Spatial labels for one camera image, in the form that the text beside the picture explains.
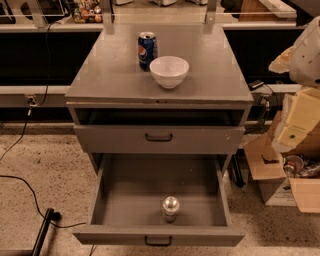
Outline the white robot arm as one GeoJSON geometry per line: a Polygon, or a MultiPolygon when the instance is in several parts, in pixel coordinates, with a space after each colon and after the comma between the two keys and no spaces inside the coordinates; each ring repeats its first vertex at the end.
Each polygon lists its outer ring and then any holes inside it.
{"type": "Polygon", "coordinates": [[[269,65],[274,73],[288,72],[301,89],[286,96],[281,121],[272,141],[278,152],[295,149],[320,121],[320,17],[315,17],[294,44],[269,65]]]}

